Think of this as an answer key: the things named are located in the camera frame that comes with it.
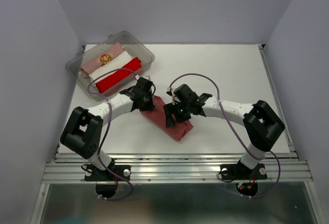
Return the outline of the clear plastic storage bin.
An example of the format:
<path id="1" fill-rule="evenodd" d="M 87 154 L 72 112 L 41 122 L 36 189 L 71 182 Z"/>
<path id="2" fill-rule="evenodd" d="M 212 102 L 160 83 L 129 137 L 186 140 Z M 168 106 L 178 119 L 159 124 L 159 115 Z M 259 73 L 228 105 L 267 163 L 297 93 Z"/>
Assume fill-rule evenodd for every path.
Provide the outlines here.
<path id="1" fill-rule="evenodd" d="M 129 71 L 118 71 L 106 76 L 105 73 L 126 66 L 130 69 L 135 67 L 136 73 L 142 74 L 151 67 L 154 59 L 154 54 L 139 40 L 131 33 L 122 31 L 98 45 L 87 46 L 65 68 L 88 98 L 99 101 L 101 98 L 95 95 L 99 90 L 111 95 L 134 78 Z"/>

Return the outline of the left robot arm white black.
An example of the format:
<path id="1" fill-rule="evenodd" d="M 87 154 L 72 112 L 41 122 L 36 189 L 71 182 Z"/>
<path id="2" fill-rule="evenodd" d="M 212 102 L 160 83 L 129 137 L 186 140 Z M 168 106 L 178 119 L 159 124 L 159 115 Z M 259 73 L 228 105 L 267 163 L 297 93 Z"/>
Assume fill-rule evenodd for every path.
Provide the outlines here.
<path id="1" fill-rule="evenodd" d="M 114 160 L 102 149 L 102 129 L 107 126 L 109 131 L 111 122 L 138 109 L 140 111 L 154 108 L 154 83 L 139 77 L 136 84 L 124 89 L 113 98 L 97 106 L 73 109 L 60 137 L 60 143 L 88 161 L 97 169 L 97 174 L 104 180 L 111 179 L 114 172 Z"/>

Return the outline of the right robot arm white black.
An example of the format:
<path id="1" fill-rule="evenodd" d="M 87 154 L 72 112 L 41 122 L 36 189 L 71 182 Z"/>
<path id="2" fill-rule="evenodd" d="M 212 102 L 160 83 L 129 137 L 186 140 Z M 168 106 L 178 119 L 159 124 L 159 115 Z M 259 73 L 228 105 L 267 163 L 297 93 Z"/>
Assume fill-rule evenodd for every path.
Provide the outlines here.
<path id="1" fill-rule="evenodd" d="M 245 128 L 250 144 L 243 145 L 245 152 L 238 163 L 224 166 L 220 172 L 223 181 L 242 180 L 258 174 L 259 162 L 285 130 L 282 120 L 262 100 L 244 104 L 223 101 L 207 93 L 199 96 L 186 84 L 176 89 L 168 87 L 167 94 L 172 98 L 171 103 L 163 107 L 167 128 L 188 121 L 192 115 L 226 120 L 231 129 L 234 123 Z"/>

